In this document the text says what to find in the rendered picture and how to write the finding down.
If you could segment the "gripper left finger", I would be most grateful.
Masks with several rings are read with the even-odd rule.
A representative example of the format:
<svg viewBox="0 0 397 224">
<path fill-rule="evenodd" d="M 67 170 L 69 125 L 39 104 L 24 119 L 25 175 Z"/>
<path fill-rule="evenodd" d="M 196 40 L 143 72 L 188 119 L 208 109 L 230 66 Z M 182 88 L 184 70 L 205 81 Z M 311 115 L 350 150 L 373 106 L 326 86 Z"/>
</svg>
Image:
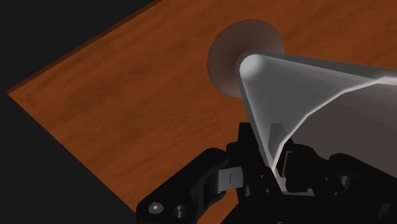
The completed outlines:
<svg viewBox="0 0 397 224">
<path fill-rule="evenodd" d="M 236 189 L 244 200 L 269 192 L 273 182 L 251 124 L 242 122 L 237 141 L 226 150 L 204 150 L 143 198 L 136 207 L 137 224 L 197 224 L 227 190 Z"/>
</svg>

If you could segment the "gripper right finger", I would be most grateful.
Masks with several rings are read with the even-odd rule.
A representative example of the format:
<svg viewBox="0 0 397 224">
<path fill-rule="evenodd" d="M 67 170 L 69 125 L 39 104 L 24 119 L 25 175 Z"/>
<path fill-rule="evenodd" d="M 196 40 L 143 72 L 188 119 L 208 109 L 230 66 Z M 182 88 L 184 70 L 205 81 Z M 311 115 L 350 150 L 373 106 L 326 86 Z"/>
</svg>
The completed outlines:
<svg viewBox="0 0 397 224">
<path fill-rule="evenodd" d="M 278 173 L 291 193 L 312 190 L 302 224 L 397 224 L 397 178 L 345 153 L 325 159 L 288 140 Z"/>
</svg>

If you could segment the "brown wooden table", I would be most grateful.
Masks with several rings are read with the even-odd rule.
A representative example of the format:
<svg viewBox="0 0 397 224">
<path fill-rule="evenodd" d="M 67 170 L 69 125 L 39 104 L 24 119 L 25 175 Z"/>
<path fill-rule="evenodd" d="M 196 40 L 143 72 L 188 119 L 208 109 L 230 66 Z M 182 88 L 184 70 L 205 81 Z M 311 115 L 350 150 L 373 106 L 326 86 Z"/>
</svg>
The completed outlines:
<svg viewBox="0 0 397 224">
<path fill-rule="evenodd" d="M 288 53 L 397 66 L 397 0 L 159 0 L 11 98 L 130 206 L 245 119 L 210 83 L 216 35 L 246 18 Z"/>
</svg>

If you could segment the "brown round coaster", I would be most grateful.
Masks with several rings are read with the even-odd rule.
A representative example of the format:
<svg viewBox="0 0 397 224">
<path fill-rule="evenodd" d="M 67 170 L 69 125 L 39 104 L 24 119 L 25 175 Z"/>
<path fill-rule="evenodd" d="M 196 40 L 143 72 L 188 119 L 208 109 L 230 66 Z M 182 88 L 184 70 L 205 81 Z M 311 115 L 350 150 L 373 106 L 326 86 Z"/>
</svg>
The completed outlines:
<svg viewBox="0 0 397 224">
<path fill-rule="evenodd" d="M 209 49 L 207 71 L 218 91 L 229 97 L 241 97 L 239 68 L 251 50 L 284 53 L 284 41 L 270 24 L 253 19 L 231 24 L 217 35 Z"/>
</svg>

